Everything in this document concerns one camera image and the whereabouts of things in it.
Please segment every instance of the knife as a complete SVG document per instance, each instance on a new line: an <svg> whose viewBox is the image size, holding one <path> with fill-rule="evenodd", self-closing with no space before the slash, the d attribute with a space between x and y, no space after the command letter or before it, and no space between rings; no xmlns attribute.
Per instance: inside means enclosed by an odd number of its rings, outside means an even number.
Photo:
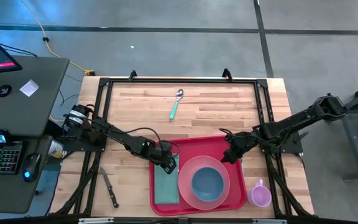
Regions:
<svg viewBox="0 0 358 224"><path fill-rule="evenodd" d="M114 208L118 208L119 205L117 203L116 196L115 196L114 192L112 191L112 186L110 184L109 177L107 176L106 171L104 171L104 169L102 167L100 167L100 171L102 172L104 181L106 182L106 185L107 185L107 189L109 190L112 204L114 205Z"/></svg>

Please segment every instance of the pink cup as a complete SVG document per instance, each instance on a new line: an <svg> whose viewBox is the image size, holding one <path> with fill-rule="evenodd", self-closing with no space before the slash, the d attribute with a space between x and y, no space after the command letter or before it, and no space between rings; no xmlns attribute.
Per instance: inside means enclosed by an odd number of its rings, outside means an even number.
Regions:
<svg viewBox="0 0 358 224"><path fill-rule="evenodd" d="M259 179L256 186L248 190L248 201L258 207L266 207L272 202L272 194L268 188L264 186L264 181Z"/></svg>

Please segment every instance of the computer mouse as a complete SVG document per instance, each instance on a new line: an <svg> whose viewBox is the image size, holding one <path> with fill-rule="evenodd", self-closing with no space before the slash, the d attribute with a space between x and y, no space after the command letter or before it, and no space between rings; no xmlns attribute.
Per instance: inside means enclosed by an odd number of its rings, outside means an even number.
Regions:
<svg viewBox="0 0 358 224"><path fill-rule="evenodd" d="M29 154L23 161L23 178L26 182L37 180L40 171L41 155Z"/></svg>

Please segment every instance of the green spoon handle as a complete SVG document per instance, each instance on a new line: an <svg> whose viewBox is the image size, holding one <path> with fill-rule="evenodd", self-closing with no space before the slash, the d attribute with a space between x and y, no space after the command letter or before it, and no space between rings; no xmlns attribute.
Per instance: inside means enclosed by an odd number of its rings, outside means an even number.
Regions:
<svg viewBox="0 0 358 224"><path fill-rule="evenodd" d="M173 109L172 109L171 115L169 116L169 119L173 119L175 117L175 113L177 112L178 103L179 103L179 101L176 101L175 105L173 105Z"/></svg>

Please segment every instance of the blue bowl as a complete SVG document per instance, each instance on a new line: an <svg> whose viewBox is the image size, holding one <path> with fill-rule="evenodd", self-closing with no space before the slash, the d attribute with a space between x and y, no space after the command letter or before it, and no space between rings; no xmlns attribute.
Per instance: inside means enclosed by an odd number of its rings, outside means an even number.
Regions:
<svg viewBox="0 0 358 224"><path fill-rule="evenodd" d="M213 202L223 193L223 177L211 167L204 167L194 173L191 189L194 195L204 201Z"/></svg>

